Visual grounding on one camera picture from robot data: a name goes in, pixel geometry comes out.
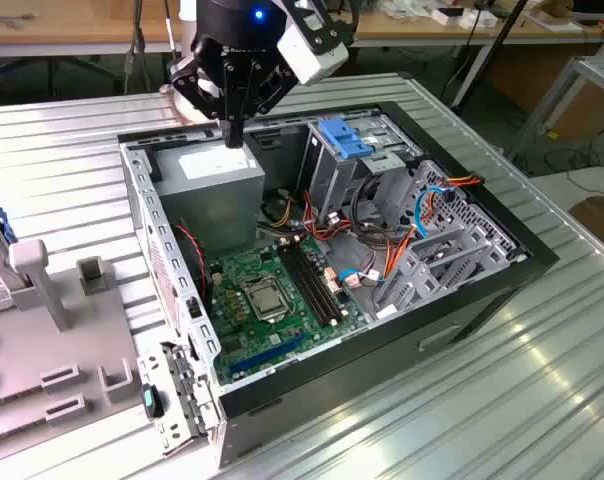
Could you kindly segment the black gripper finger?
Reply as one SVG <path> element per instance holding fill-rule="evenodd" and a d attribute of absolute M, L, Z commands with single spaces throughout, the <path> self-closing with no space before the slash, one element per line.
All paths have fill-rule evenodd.
<path fill-rule="evenodd" d="M 289 67 L 252 67 L 245 84 L 238 88 L 234 113 L 234 146 L 243 145 L 245 123 L 256 114 L 266 114 L 296 85 L 296 76 Z"/>
<path fill-rule="evenodd" d="M 199 67 L 193 54 L 172 60 L 167 66 L 175 110 L 191 123 L 215 121 L 227 146 L 234 145 L 232 124 L 226 118 L 223 90 Z"/>

